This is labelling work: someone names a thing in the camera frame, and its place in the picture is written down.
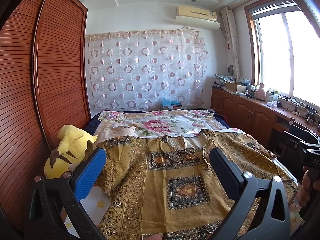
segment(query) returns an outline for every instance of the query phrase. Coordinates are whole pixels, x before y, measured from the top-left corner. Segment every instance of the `white window frame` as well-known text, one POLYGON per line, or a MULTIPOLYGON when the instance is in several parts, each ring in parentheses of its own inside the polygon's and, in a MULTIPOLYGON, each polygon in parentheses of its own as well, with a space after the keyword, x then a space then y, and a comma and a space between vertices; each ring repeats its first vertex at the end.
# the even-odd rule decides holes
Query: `white window frame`
MULTIPOLYGON (((249 10, 252 14, 252 19, 255 24, 257 41, 258 41, 258 57, 259 57, 259 82, 263 83, 263 73, 264 73, 264 58, 263 58, 263 50, 262 50, 262 37, 261 37, 261 30, 259 24, 259 18, 263 18, 273 14, 281 14, 284 26, 287 31, 288 41, 289 41, 289 53, 290 53, 290 69, 291 69, 291 78, 290 78, 290 91, 289 94, 279 92, 280 95, 295 98, 297 102, 302 102, 308 106, 313 107, 314 109, 320 112, 320 106, 316 106, 313 103, 310 103, 302 98, 297 98, 293 95, 294 89, 294 54, 293 54, 293 46, 292 40, 290 36, 288 21, 286 19, 285 13, 292 12, 292 11, 300 11, 300 9, 295 5, 292 0, 275 0, 255 8, 249 10)), ((268 88, 269 91, 273 91, 275 88, 268 88)))

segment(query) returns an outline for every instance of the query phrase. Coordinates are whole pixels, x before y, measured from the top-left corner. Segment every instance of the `finger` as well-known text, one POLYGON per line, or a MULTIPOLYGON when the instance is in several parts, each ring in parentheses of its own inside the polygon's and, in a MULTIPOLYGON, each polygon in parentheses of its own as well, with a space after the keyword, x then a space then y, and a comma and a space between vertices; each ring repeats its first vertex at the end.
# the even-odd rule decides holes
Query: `finger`
POLYGON ((305 207, 307 205, 307 203, 305 201, 301 201, 301 202, 299 202, 299 205, 302 207, 305 207))
POLYGON ((313 188, 315 190, 320 190, 320 180, 317 180, 314 184, 313 184, 313 188))
POLYGON ((306 206, 306 204, 307 204, 307 201, 305 201, 304 200, 304 196, 303 196, 303 187, 301 188, 301 190, 302 190, 302 192, 300 191, 299 192, 299 195, 298 195, 298 203, 299 203, 299 205, 300 206, 302 206, 302 207, 304 207, 304 206, 306 206))
POLYGON ((303 201, 307 202, 310 200, 310 193, 304 187, 301 188, 300 195, 303 201))
POLYGON ((149 236, 146 240, 162 240, 162 234, 156 234, 153 236, 149 236))
POLYGON ((311 184, 311 180, 308 177, 308 173, 309 171, 306 171, 304 173, 303 179, 302 179, 302 185, 305 187, 306 190, 308 190, 310 188, 310 184, 311 184))

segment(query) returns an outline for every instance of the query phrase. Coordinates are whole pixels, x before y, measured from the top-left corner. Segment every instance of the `floral bedspread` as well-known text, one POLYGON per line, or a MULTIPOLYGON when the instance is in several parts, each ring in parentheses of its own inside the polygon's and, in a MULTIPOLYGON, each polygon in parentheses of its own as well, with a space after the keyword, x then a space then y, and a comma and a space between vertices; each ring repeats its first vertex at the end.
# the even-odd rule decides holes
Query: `floral bedspread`
POLYGON ((193 129, 221 130, 226 127, 218 122, 213 113, 207 110, 153 111, 147 113, 123 114, 103 111, 99 117, 95 134, 102 129, 117 126, 135 126, 138 137, 156 138, 163 135, 179 136, 193 129))

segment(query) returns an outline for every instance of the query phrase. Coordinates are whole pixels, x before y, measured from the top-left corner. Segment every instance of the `brown paisley garment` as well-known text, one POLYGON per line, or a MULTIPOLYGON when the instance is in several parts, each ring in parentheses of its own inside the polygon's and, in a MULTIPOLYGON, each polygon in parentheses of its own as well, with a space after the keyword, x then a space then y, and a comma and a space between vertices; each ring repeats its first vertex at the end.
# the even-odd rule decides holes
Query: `brown paisley garment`
MULTIPOLYGON (((296 194, 290 176, 270 158, 272 153, 250 135, 201 130, 195 137, 120 137, 97 145, 107 161, 96 184, 111 198, 100 222, 103 235, 116 239, 207 239, 228 214, 234 201, 223 190, 209 164, 209 152, 219 147, 242 171, 284 182, 288 202, 296 194)), ((259 200, 241 228, 248 229, 259 200)))

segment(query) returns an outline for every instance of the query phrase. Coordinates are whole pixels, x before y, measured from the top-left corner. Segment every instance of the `circle pattern curtain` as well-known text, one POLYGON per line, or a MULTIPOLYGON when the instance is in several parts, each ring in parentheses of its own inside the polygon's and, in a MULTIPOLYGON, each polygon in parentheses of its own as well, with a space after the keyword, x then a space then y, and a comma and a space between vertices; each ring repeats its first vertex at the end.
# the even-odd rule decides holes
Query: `circle pattern curtain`
POLYGON ((203 103, 208 52, 199 31, 103 33, 87 41, 86 75, 96 108, 151 111, 162 98, 203 103))

